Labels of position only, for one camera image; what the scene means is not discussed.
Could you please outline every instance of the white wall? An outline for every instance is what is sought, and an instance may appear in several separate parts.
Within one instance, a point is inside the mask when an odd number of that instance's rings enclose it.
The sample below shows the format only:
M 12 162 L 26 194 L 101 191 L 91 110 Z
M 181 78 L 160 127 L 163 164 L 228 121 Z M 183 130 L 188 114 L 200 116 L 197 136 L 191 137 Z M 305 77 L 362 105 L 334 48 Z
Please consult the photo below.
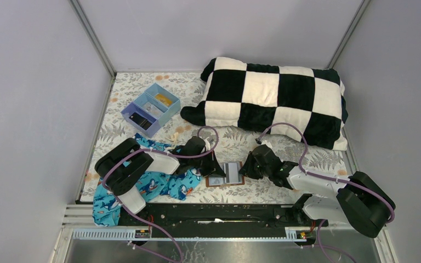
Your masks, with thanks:
M 0 262 L 47 262 L 110 77 L 68 1 L 0 1 Z
M 211 58 L 326 67 L 361 0 L 81 0 L 117 71 Z
M 336 68 L 360 169 L 396 202 L 399 261 L 421 262 L 421 1 L 373 1 Z

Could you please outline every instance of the floral tablecloth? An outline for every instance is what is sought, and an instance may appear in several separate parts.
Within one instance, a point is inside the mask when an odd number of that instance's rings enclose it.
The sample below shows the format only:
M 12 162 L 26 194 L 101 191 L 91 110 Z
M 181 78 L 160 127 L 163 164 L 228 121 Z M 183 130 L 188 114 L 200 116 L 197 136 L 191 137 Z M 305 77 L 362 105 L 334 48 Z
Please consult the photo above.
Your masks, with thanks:
M 201 101 L 204 92 L 204 82 L 200 79 L 199 73 L 118 73 L 86 173 L 80 201 L 93 201 L 99 182 L 99 175 L 94 170 L 94 164 L 99 158 L 126 138 L 131 138 L 139 132 L 123 119 L 120 112 L 155 82 L 179 97 L 182 107 L 196 106 Z M 191 136 L 196 135 L 198 129 L 198 126 L 183 120 L 177 113 L 152 137 L 152 140 L 171 143 L 168 138 L 174 133 L 179 133 L 177 144 L 182 145 Z M 216 129 L 220 142 L 215 149 L 215 154 L 219 162 L 244 162 L 248 152 L 257 146 L 255 143 L 255 138 L 259 136 L 257 132 L 236 127 L 217 127 Z M 215 140 L 215 135 L 211 130 L 203 130 L 201 133 L 203 138 L 210 137 Z M 283 135 L 267 135 L 264 139 L 271 142 L 275 154 L 284 161 L 297 162 L 304 149 L 304 144 Z M 303 165 L 331 174 L 346 175 L 343 155 L 339 151 L 309 146 Z M 302 194 L 297 190 L 277 187 L 268 178 L 262 180 L 246 178 L 245 182 L 244 185 L 237 186 L 206 187 L 203 180 L 187 195 L 185 201 L 169 196 L 158 196 L 151 202 L 293 204 Z

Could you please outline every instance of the blue patterned fabric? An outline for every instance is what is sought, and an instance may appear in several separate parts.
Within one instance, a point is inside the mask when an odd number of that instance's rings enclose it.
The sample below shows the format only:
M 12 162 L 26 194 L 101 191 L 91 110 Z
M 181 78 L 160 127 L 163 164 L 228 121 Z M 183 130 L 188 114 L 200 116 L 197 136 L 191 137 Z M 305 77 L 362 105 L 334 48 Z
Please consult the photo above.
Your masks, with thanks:
M 169 144 L 155 142 L 135 134 L 135 140 L 139 145 L 146 148 L 153 148 L 159 151 L 165 151 Z M 169 175 L 154 171 L 145 172 L 136 183 L 141 196 L 146 202 L 149 202 L 158 195 L 170 195 L 179 200 L 185 200 L 186 195 L 196 188 L 201 181 L 199 170 L 190 169 L 180 175 Z M 112 192 L 106 190 L 99 180 L 98 187 L 94 193 L 93 199 L 93 219 L 98 226 L 116 226 L 120 217 L 120 205 L 115 200 Z

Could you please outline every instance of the pillow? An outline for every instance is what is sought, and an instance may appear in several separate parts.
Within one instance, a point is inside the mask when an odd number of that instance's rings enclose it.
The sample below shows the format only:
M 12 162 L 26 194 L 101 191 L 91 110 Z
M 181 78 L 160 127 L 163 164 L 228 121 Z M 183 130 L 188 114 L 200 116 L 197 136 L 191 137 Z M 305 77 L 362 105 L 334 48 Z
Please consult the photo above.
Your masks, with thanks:
M 181 117 L 194 125 L 237 126 L 263 132 L 277 122 L 296 126 L 309 145 L 345 151 L 341 128 L 348 117 L 344 85 L 334 69 L 246 64 L 212 59 L 201 74 L 206 88 L 196 107 L 183 107 Z M 287 125 L 270 134 L 301 141 Z

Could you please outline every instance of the storage box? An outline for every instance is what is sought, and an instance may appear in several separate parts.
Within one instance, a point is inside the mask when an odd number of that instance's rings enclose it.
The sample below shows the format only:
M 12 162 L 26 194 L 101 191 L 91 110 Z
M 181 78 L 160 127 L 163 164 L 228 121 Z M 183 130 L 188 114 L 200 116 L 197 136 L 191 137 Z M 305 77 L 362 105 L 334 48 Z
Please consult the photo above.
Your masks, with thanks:
M 157 94 L 162 94 L 167 98 L 168 103 L 160 102 L 156 98 Z M 180 109 L 180 100 L 157 83 L 154 83 L 122 111 L 122 116 L 135 128 L 147 136 L 152 137 L 173 115 L 180 111 Z M 130 116 L 133 115 L 133 113 L 137 113 L 141 117 L 147 119 L 152 123 L 151 126 L 147 129 L 143 129 L 139 124 L 130 119 Z

